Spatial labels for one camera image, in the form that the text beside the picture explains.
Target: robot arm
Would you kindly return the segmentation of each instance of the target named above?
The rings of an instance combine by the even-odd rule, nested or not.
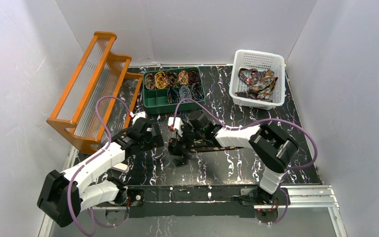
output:
[[[188,122],[176,118],[173,126],[172,123],[173,118],[169,118],[168,125],[177,132],[177,138],[172,138],[168,144],[169,152],[173,155],[186,156],[190,152],[237,148],[253,149],[265,164],[264,174],[257,188],[256,199],[259,202],[271,202],[299,148],[298,143],[273,122],[242,130],[230,130],[213,124],[202,111],[194,111],[189,115]]]
[[[121,163],[126,157],[162,146],[158,124],[137,114],[132,127],[114,136],[108,148],[106,144],[86,160],[60,173],[51,171],[46,176],[37,206],[60,227],[69,225],[72,218],[67,205],[68,184],[82,166],[84,168],[77,174],[71,193],[75,216],[106,201],[123,204],[127,199],[127,187],[120,181],[111,178],[97,185],[90,184],[110,168],[128,172],[128,166]]]

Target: white plastic basket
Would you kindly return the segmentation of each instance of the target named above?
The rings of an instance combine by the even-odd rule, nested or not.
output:
[[[256,68],[258,71],[266,71],[271,69],[274,76],[278,77],[274,91],[270,96],[273,101],[265,102],[260,100],[238,97],[238,92],[246,92],[249,87],[239,79],[240,68]],[[253,50],[240,49],[234,55],[233,70],[230,79],[230,96],[233,103],[248,107],[255,107],[264,110],[270,110],[275,106],[284,104],[285,96],[285,64],[284,58],[277,54],[265,53]]]

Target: clear plastic panel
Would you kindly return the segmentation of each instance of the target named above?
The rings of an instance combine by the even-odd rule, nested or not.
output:
[[[134,92],[136,90],[139,80],[137,79],[127,79],[123,81],[123,85],[117,95],[118,98],[125,101],[125,103],[130,106],[133,100]],[[108,129],[114,135],[122,130],[124,122],[127,116],[127,111],[123,104],[116,102],[111,112],[110,119],[108,120]]]
[[[116,67],[118,70],[122,69],[124,62],[121,63],[121,67]],[[104,65],[104,69],[101,72],[100,78],[95,86],[95,89],[85,107],[81,119],[75,130],[75,135],[82,137],[96,138],[98,134],[98,128],[101,126],[96,113],[95,105],[101,97],[106,95],[113,95],[115,86],[118,83],[119,74],[110,70],[108,64]],[[107,111],[110,99],[101,101],[99,106],[99,113],[103,117]]]
[[[86,87],[89,84],[89,80],[94,74],[98,62],[101,59],[105,48],[107,47],[108,41],[109,40],[107,38],[98,39],[93,46],[91,53],[86,59],[82,70],[78,74],[77,79],[57,116],[57,119],[72,120],[77,106],[82,99],[82,95],[84,94]]]

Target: black marble surface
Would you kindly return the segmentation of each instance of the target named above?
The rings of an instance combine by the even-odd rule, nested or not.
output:
[[[130,68],[133,73],[146,71],[166,70],[163,68]],[[226,125],[239,126],[252,123],[258,119],[279,118],[301,125],[291,91],[286,82],[285,103],[272,110],[259,110],[256,108],[235,105],[229,95],[229,83],[232,66],[200,66],[201,77],[206,92],[205,107],[215,116],[224,120]],[[130,101],[134,89],[124,84],[119,97]],[[135,112],[143,110],[142,93],[136,103]],[[178,116],[186,117],[189,112],[179,112]],[[99,182],[109,176],[115,176],[127,185],[215,185],[215,184],[256,184],[259,183],[264,170],[260,158],[250,149],[240,149],[224,152],[208,152],[193,154],[186,165],[176,165],[167,151],[167,141],[173,135],[167,127],[169,114],[149,115],[156,120],[162,130],[165,147],[153,151],[137,154],[126,158],[130,171],[127,174],[109,170],[100,177]],[[116,104],[110,120],[123,122],[125,110]],[[292,165],[302,165],[311,161],[311,155],[306,139],[296,129],[280,124],[300,144],[300,151],[294,158]],[[79,154],[78,159],[83,160],[86,155]],[[321,184],[316,170],[290,172],[283,181],[284,184]]]

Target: white wall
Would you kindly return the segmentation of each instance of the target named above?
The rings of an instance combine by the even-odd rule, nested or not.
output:
[[[2,237],[38,234],[44,178],[63,167],[70,147],[45,120],[82,54],[55,1],[0,1]]]
[[[379,1],[318,1],[287,71],[346,231],[379,236]]]
[[[317,0],[56,1],[82,49],[113,31],[114,52],[152,65],[233,63],[238,49],[287,58]]]

